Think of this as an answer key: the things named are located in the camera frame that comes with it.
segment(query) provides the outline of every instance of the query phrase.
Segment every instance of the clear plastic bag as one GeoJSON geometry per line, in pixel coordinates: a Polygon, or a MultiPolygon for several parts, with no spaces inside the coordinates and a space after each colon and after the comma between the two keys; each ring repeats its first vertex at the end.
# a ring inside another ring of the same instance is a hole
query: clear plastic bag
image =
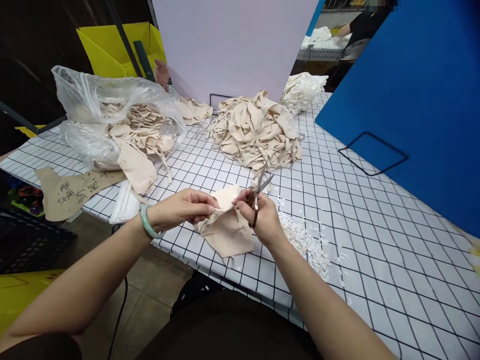
{"type": "Polygon", "coordinates": [[[60,136],[84,157],[90,168],[118,169],[120,148],[107,135],[108,124],[121,122],[135,104],[151,104],[172,120],[160,128],[162,135],[173,137],[170,154],[185,138],[187,127],[182,114],[170,95],[152,81],[141,77],[101,77],[58,65],[51,72],[57,97],[69,120],[62,123],[60,136]],[[108,104],[123,107],[111,113],[107,111],[108,104]]]}
{"type": "Polygon", "coordinates": [[[108,124],[82,124],[66,120],[60,126],[60,139],[81,155],[89,169],[119,170],[120,147],[106,135],[108,124]]]}
{"type": "Polygon", "coordinates": [[[312,109],[312,101],[316,101],[320,93],[324,92],[328,75],[310,75],[308,72],[301,72],[288,77],[285,89],[280,98],[282,104],[292,116],[301,111],[312,109]]]}

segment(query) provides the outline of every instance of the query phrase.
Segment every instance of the blue board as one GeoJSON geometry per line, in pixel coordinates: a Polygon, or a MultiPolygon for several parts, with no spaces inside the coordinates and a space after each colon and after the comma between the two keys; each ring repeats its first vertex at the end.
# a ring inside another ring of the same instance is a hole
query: blue board
{"type": "Polygon", "coordinates": [[[308,30],[306,31],[307,36],[312,36],[314,32],[315,25],[317,25],[317,21],[319,20],[320,13],[322,12],[322,8],[324,7],[325,0],[319,0],[318,4],[316,5],[315,12],[311,17],[310,25],[308,26],[308,30]]]}
{"type": "MultiPolygon", "coordinates": [[[[407,153],[386,174],[478,237],[478,5],[399,3],[315,122],[344,144],[369,131],[407,153]]],[[[368,141],[354,150],[378,168],[392,160],[368,141]]]]}

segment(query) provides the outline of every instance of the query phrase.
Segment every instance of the bracelet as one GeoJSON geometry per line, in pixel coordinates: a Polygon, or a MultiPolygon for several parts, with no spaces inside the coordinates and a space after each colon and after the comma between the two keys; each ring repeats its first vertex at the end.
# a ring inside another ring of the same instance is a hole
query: bracelet
{"type": "Polygon", "coordinates": [[[143,204],[141,206],[141,210],[140,210],[141,223],[143,224],[143,227],[145,228],[148,235],[150,235],[152,238],[163,239],[166,231],[162,231],[162,232],[158,233],[154,230],[152,225],[150,225],[150,223],[149,223],[149,218],[147,217],[147,209],[151,206],[152,205],[150,205],[150,204],[143,204]]]}

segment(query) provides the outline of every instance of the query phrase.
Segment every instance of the table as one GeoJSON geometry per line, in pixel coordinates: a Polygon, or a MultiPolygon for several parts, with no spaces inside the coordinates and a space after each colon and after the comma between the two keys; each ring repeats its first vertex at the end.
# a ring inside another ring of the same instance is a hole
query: table
{"type": "Polygon", "coordinates": [[[310,45],[307,48],[301,48],[296,56],[297,60],[302,61],[328,61],[336,63],[342,53],[344,48],[314,48],[313,45],[310,45]]]}
{"type": "MultiPolygon", "coordinates": [[[[344,145],[314,123],[330,96],[321,93],[311,111],[294,117],[305,134],[302,161],[273,171],[269,196],[279,211],[305,218],[314,237],[322,234],[329,240],[324,248],[332,262],[327,282],[394,354],[403,359],[476,358],[480,281],[470,242],[385,174],[367,177],[339,155],[344,145]]],[[[199,135],[200,127],[187,128],[184,143],[167,160],[173,183],[159,170],[148,199],[162,200],[185,188],[211,192],[250,184],[253,171],[212,148],[211,139],[199,135]]],[[[0,168],[35,186],[40,182],[34,170],[45,166],[61,176],[82,174],[86,169],[79,155],[60,141],[58,132],[56,127],[30,139],[0,168]]],[[[364,169],[375,169],[353,152],[349,157],[364,169]]],[[[83,209],[107,221],[119,189],[105,188],[83,209]]],[[[271,254],[256,236],[253,240],[254,251],[231,258],[228,267],[187,222],[152,244],[305,328],[271,254]]]]}

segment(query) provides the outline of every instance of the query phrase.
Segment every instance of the black crate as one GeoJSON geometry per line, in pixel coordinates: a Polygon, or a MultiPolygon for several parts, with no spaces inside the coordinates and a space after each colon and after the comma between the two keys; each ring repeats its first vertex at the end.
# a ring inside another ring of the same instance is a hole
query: black crate
{"type": "Polygon", "coordinates": [[[50,270],[76,238],[43,219],[0,209],[0,274],[50,270]]]}

